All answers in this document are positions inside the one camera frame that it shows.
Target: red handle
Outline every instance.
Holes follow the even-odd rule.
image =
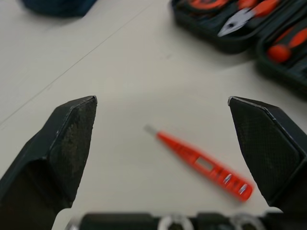
[[[238,7],[239,10],[244,8],[252,8],[253,6],[257,5],[258,0],[238,0]]]
[[[229,0],[188,0],[188,4],[198,10],[213,10],[223,7]]]
[[[276,6],[278,5],[280,0],[265,0],[261,3],[259,3],[253,11],[255,12],[255,16],[257,17],[263,17],[267,16],[270,13],[273,12],[273,10],[276,9]]]
[[[158,132],[157,137],[187,164],[233,196],[239,198],[241,201],[247,201],[251,196],[253,186],[232,170],[227,169],[208,155],[197,151],[188,144],[164,132]]]
[[[283,63],[307,46],[307,19],[286,30],[268,49],[268,56]]]

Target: metal tip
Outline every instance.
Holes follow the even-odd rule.
[[[156,136],[156,134],[158,132],[155,128],[153,128],[150,125],[145,125],[144,130],[147,131],[148,133],[154,135],[154,136]]]
[[[221,29],[220,32],[217,34],[218,37],[223,37],[225,34],[224,34],[224,30]]]

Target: metal bolt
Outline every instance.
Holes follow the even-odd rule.
[[[194,230],[191,221],[180,214],[171,214],[160,219],[158,230]]]
[[[228,174],[228,175],[225,177],[223,183],[224,183],[224,184],[227,184],[231,177],[232,177],[232,174]]]
[[[247,184],[244,184],[244,185],[240,188],[240,190],[239,190],[240,195],[241,195],[242,193],[244,193],[244,191],[246,190],[247,187],[248,187],[248,185],[247,185]]]

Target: blue object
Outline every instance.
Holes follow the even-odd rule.
[[[57,17],[83,17],[97,0],[22,0],[36,13]]]

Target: tool kit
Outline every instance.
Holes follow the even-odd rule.
[[[172,0],[176,22],[228,54],[253,48],[257,69],[307,95],[307,1]]]

